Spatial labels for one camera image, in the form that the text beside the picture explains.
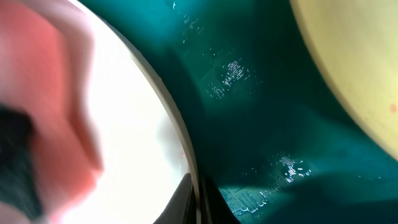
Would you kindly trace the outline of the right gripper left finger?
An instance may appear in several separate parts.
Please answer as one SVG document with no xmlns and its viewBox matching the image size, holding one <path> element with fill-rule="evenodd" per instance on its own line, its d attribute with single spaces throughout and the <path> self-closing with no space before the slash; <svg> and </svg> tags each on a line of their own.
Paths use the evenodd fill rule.
<svg viewBox="0 0 398 224">
<path fill-rule="evenodd" d="M 183 176 L 154 224 L 196 224 L 196 201 L 190 173 Z"/>
</svg>

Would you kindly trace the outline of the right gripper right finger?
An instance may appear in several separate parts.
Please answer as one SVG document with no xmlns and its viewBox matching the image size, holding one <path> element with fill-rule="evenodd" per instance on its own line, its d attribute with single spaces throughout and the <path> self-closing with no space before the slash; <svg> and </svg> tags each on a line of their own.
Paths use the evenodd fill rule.
<svg viewBox="0 0 398 224">
<path fill-rule="evenodd" d="M 200 211 L 202 224 L 240 224 L 209 177 L 200 181 Z"/>
</svg>

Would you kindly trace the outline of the white plate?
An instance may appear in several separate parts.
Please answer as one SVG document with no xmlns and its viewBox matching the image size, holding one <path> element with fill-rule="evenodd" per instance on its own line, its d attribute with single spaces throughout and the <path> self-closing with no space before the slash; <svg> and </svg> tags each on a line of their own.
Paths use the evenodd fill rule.
<svg viewBox="0 0 398 224">
<path fill-rule="evenodd" d="M 86 91 L 91 128 L 104 171 L 89 197 L 62 223 L 154 223 L 183 176 L 197 170 L 182 116 L 162 79 L 112 25 L 78 1 L 95 35 Z"/>
</svg>

